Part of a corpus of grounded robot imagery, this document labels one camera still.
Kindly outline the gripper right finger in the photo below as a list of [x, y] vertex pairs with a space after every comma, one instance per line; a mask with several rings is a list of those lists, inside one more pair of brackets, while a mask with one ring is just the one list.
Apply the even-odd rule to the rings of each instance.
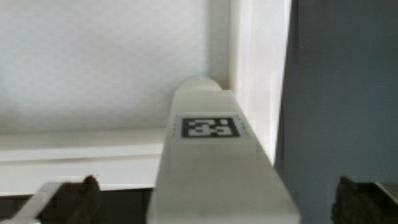
[[340, 178], [333, 224], [398, 224], [398, 183]]

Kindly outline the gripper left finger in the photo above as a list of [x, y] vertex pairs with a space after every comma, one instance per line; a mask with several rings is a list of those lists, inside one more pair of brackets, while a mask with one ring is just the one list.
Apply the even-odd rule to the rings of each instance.
[[6, 224], [102, 224], [102, 190], [95, 176], [81, 182], [49, 182]]

